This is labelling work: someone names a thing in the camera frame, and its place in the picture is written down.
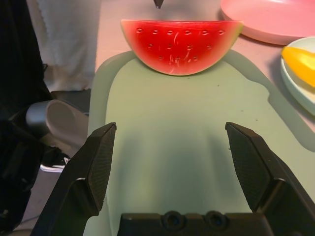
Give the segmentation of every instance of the pink table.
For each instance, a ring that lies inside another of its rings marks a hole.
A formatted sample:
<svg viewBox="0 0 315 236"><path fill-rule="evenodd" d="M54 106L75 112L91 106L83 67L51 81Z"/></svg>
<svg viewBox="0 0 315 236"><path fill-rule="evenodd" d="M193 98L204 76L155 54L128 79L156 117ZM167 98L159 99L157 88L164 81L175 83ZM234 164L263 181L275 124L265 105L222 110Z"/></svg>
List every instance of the pink table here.
<svg viewBox="0 0 315 236"><path fill-rule="evenodd" d="M164 0L160 10L155 8L153 0L102 0L96 68L106 59L130 50L121 31L121 19L220 20L220 0ZM282 82L282 47L240 36L232 49L255 63L315 132L314 118L297 103Z"/></svg>

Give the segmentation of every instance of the light green cutting board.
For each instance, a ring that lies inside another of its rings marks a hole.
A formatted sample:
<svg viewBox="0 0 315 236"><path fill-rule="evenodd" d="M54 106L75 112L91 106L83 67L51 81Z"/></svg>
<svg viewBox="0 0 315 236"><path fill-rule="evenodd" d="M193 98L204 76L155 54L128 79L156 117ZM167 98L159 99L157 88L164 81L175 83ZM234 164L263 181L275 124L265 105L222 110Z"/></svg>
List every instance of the light green cutting board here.
<svg viewBox="0 0 315 236"><path fill-rule="evenodd" d="M89 133L109 122L117 132L104 208L85 235L115 236L127 212L250 212L227 121L261 135L315 200L315 134L241 54L185 77L157 73L132 52L106 61L95 76Z"/></svg>

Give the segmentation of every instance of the watermelon slice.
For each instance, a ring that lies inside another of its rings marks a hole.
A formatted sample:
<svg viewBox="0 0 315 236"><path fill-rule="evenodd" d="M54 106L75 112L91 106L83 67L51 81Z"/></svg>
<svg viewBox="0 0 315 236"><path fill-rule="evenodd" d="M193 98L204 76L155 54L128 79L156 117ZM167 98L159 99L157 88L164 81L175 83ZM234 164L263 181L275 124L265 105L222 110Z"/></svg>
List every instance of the watermelon slice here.
<svg viewBox="0 0 315 236"><path fill-rule="evenodd" d="M150 68L169 75L190 75L218 62L243 27L239 21L122 20L125 38Z"/></svg>

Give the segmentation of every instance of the metal tip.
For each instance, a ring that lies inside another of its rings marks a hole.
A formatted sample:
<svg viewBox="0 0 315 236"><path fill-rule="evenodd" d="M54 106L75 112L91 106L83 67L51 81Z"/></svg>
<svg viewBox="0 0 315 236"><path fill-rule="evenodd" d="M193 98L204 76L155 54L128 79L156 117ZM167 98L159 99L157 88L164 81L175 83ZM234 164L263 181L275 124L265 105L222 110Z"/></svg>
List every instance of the metal tip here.
<svg viewBox="0 0 315 236"><path fill-rule="evenodd" d="M164 0L154 0L154 4L156 5L157 9L161 9Z"/></svg>

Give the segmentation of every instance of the yellow banana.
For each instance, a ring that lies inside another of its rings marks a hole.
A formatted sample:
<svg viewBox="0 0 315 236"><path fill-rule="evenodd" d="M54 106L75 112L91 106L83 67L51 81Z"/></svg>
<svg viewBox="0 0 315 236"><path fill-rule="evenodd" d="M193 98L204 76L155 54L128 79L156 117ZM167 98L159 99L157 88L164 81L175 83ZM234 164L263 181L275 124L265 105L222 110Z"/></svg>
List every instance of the yellow banana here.
<svg viewBox="0 0 315 236"><path fill-rule="evenodd" d="M297 77L315 88L315 53L284 47L282 57Z"/></svg>

